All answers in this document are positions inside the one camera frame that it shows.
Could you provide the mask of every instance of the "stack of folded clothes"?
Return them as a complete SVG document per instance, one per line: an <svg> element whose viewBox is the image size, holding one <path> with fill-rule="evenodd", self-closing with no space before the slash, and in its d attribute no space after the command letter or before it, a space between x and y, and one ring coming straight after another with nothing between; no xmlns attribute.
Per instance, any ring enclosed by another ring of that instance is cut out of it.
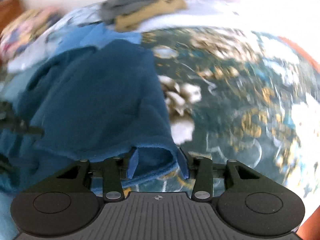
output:
<svg viewBox="0 0 320 240"><path fill-rule="evenodd" d="M107 0L101 5L100 16L106 25L115 23L116 31L127 32L151 17L186 8L185 0Z"/></svg>

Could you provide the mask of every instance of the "yellow garment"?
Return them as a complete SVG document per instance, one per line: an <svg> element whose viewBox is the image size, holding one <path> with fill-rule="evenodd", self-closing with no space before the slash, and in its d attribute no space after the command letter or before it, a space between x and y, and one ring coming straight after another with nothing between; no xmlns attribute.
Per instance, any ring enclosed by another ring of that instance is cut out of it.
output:
<svg viewBox="0 0 320 240"><path fill-rule="evenodd" d="M157 0L156 2L141 8L139 11L116 17L116 31L128 32L136 30L139 23L153 16L173 13L177 10L186 9L184 0Z"/></svg>

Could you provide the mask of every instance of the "black robot gripper at edge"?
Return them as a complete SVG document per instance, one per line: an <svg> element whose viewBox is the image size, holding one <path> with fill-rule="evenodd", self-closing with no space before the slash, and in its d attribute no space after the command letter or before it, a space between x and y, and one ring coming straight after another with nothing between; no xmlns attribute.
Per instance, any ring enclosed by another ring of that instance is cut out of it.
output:
<svg viewBox="0 0 320 240"><path fill-rule="evenodd" d="M215 164L208 158L191 157L188 153L182 152L188 160L189 179L196 179L191 199L181 192L153 193L155 196L151 195L152 193L130 192L125 198L121 180L127 179L128 161L134 150L133 148L124 157L113 157L99 163L76 161L18 194L11 205L12 218L21 232L17 240L39 239L39 237L60 239L61 236L66 236L61 239L75 239L67 236L76 232L84 234L87 227L92 228L93 235L94 231L104 228L102 224L95 228L94 224L98 223L95 221L101 220L104 212L107 216L108 212L111 212L107 211L108 208L119 207L126 201L131 201L128 202L131 204L122 206L119 213L123 212L125 218L131 216L132 210L135 210L133 220L127 218L128 227L130 221L136 223L136 218L144 217L146 228L153 228L154 222L151 221L149 225L148 216L151 216L152 220L154 208L159 208L157 216L163 214L163 221L169 219L170 223L176 223L177 234L180 228L185 228L184 219L189 226L195 227L198 235L190 234L189 239L192 240L198 239L196 236L201 234L210 239L208 235L214 234L214 230L217 235L212 239L217 240L300 239L295 231L305 214L302 200L292 191L236 160L228 160L227 164ZM102 197L97 197L89 190L92 178L103 178ZM224 179L225 192L219 197L213 197L212 194L213 178ZM131 211L126 215L126 209L135 203L138 207L130 207ZM148 212L150 205L152 205L151 213ZM120 219L121 214L116 216L116 213L114 216ZM179 218L177 214L181 217L185 214L187 218ZM121 222L124 218L121 218L119 224L114 222L113 229L105 225L105 228L110 230L109 238L105 229L104 236L99 236L97 233L92 239L127 239L126 234L122 233L123 230L116 229L116 225L124 226ZM163 223L163 227L161 224L156 227L158 231L163 230L166 234L166 224ZM207 229L203 224L206 224L206 227L211 225L211 228ZM174 235L174 230L170 227L167 236L173 238L172 234ZM153 237L150 229L148 239L157 237L159 236Z"/></svg>

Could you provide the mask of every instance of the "metal screw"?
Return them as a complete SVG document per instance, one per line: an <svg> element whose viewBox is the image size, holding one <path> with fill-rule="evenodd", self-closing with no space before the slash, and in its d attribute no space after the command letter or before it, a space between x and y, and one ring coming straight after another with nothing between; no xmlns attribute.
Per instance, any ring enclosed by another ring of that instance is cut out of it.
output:
<svg viewBox="0 0 320 240"><path fill-rule="evenodd" d="M121 198L121 193L117 191L110 191L106 193L106 198L108 199L118 199Z"/></svg>
<svg viewBox="0 0 320 240"><path fill-rule="evenodd" d="M210 197L210 194L206 191L197 191L195 197L199 199L206 199Z"/></svg>

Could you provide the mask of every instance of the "gray garment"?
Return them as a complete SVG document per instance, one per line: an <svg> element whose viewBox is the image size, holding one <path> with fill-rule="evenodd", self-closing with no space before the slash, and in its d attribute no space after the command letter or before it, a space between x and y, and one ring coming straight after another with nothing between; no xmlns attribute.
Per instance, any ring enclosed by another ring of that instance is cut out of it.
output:
<svg viewBox="0 0 320 240"><path fill-rule="evenodd" d="M102 3L99 15L109 25L117 16L133 13L155 1L157 0L108 0Z"/></svg>

